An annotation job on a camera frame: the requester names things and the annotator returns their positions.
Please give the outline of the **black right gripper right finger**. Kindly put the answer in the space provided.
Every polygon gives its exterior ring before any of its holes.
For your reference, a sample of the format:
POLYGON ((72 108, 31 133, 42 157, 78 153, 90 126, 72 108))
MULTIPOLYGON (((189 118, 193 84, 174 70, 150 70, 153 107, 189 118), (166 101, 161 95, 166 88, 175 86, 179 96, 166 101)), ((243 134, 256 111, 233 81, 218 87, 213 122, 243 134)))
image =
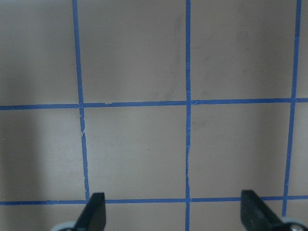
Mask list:
POLYGON ((241 191, 241 222, 247 231, 306 231, 293 219, 279 218, 253 190, 241 191))

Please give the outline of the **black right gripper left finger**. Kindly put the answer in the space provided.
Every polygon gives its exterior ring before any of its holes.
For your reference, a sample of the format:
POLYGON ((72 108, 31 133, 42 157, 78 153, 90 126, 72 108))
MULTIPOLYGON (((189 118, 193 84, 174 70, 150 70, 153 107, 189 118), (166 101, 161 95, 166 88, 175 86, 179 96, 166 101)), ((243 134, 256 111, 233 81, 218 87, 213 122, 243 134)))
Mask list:
POLYGON ((77 219, 74 231, 103 231, 106 226, 105 195, 93 193, 77 219))

